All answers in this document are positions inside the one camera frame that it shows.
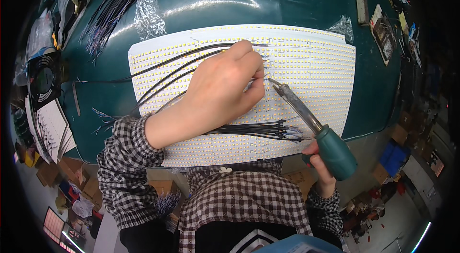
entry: led panel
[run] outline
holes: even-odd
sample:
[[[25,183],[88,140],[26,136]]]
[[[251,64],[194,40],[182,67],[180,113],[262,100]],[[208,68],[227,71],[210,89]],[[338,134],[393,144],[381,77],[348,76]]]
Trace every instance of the led panel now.
[[[322,124],[329,124],[338,135],[342,135],[353,91],[356,60],[355,47],[346,44],[343,35],[280,25],[200,28],[134,44],[128,53],[129,68],[131,74],[134,74],[192,49],[218,43],[234,43],[243,39],[255,44],[268,45],[253,47],[265,60],[266,77],[288,84]],[[187,61],[215,50],[217,49],[184,56],[180,60],[133,78],[136,99],[139,100],[152,85]],[[185,67],[173,77],[196,68],[200,62],[202,60]],[[154,96],[139,109],[141,115],[157,111],[186,90],[191,78],[192,73],[179,78],[160,94],[153,93]],[[232,124],[253,124],[297,116],[277,95],[268,80],[265,80],[264,85],[264,98],[250,112],[237,118]],[[299,127],[305,137],[312,135],[311,130],[300,118],[287,121],[286,124]],[[310,142],[295,143],[246,135],[198,136],[166,147],[163,165],[218,165],[282,157],[301,152]]]

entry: cooling fan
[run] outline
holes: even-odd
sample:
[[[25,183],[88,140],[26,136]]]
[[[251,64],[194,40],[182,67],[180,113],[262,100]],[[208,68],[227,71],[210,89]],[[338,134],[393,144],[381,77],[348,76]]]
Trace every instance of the cooling fan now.
[[[34,112],[61,95],[63,67],[61,52],[51,52],[28,64],[28,90]]]

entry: wrist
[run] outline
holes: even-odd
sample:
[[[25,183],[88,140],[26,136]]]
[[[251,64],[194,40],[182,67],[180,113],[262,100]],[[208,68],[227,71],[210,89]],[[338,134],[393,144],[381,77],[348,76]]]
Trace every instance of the wrist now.
[[[330,198],[334,194],[335,182],[333,184],[326,184],[318,180],[315,184],[315,190],[322,198]]]
[[[173,143],[195,137],[192,114],[181,102],[153,114],[145,122],[145,136],[153,148],[163,148]]]

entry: hand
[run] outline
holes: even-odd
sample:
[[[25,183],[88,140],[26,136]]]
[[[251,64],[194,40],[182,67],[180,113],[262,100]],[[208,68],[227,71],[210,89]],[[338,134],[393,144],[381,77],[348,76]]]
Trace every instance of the hand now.
[[[326,165],[318,155],[319,148],[318,143],[314,140],[310,145],[302,150],[303,154],[315,154],[310,157],[310,162],[318,172],[318,181],[316,183],[316,191],[323,198],[329,198],[334,194],[335,189],[335,177],[331,175]]]
[[[181,101],[147,119],[147,141],[154,148],[162,148],[249,112],[265,95],[263,77],[263,60],[246,40],[206,59],[193,73]],[[251,78],[256,80],[244,91]]]

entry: cuff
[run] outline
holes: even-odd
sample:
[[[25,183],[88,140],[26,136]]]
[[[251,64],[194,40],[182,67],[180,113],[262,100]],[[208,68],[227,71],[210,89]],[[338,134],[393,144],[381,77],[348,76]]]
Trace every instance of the cuff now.
[[[115,219],[116,225],[119,230],[129,227],[142,225],[146,222],[157,219],[158,215],[153,209],[140,209],[136,211],[119,211],[112,216]]]
[[[310,202],[316,204],[317,206],[327,206],[334,203],[338,204],[339,200],[339,192],[337,188],[334,189],[334,193],[332,193],[331,197],[324,198],[316,191],[316,183],[311,187],[310,192],[308,193],[308,198]]]
[[[145,157],[151,157],[152,155],[157,155],[158,153],[163,152],[163,149],[156,149],[152,147],[145,136],[145,122],[150,116],[151,114],[146,114],[131,123],[131,133],[133,136],[134,146],[138,148],[139,152]]]

